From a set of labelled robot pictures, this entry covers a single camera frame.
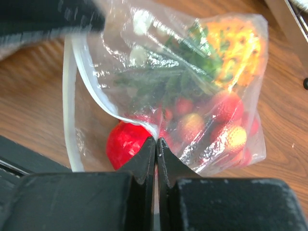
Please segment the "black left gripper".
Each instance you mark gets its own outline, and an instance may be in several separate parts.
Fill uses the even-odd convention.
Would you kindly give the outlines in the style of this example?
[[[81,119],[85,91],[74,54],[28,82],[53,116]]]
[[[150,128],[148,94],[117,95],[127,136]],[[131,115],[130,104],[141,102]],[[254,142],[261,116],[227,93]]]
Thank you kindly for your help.
[[[104,24],[105,16],[92,0],[2,0],[0,58],[25,44],[103,31]]]

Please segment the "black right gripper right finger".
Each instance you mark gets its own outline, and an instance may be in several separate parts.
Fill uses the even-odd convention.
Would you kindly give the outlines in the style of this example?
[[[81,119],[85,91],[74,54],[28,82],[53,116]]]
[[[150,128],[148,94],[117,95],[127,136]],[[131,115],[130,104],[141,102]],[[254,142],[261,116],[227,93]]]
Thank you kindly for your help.
[[[305,231],[293,190],[273,178],[203,178],[157,142],[163,231]]]

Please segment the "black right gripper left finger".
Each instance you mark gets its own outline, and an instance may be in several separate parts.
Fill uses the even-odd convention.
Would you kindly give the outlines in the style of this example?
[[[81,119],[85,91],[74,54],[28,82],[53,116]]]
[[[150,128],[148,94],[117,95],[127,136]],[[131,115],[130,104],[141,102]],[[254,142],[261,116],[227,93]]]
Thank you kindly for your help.
[[[3,231],[151,231],[155,143],[115,172],[22,176],[0,207]]]

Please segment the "red fake apple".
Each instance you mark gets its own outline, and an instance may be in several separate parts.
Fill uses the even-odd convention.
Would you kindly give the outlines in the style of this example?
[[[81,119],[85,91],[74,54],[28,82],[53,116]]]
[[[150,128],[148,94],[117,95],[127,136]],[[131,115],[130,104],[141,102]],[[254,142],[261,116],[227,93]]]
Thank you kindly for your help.
[[[119,122],[110,132],[105,149],[114,170],[119,170],[133,158],[149,138],[155,143],[143,126]]]

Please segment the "fake strawberry bunch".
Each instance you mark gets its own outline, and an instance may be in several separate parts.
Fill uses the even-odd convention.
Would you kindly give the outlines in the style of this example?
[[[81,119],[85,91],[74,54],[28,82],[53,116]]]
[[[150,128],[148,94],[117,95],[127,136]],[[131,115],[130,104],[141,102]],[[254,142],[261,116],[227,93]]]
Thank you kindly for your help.
[[[235,92],[179,97],[173,106],[158,107],[155,122],[158,137],[196,172],[241,168],[264,159],[256,107]]]

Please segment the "clear zip top bag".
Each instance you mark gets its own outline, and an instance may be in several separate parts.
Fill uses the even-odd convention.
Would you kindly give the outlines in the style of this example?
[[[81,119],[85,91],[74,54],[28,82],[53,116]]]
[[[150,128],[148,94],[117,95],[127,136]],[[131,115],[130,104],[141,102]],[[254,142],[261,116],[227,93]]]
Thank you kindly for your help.
[[[197,174],[266,158],[257,103],[268,61],[260,14],[195,18],[107,0],[103,31],[64,41],[64,138],[75,172],[121,168],[147,137]]]

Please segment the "fake pineapple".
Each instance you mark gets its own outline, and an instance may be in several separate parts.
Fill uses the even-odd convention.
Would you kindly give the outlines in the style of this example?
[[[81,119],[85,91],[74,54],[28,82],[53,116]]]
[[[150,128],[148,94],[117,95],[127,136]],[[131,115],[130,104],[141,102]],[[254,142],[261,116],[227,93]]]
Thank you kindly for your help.
[[[173,33],[163,39],[159,51],[141,48],[146,63],[117,73],[114,84],[134,89],[137,107],[247,87],[261,75],[266,44],[250,21],[195,22],[184,37]]]

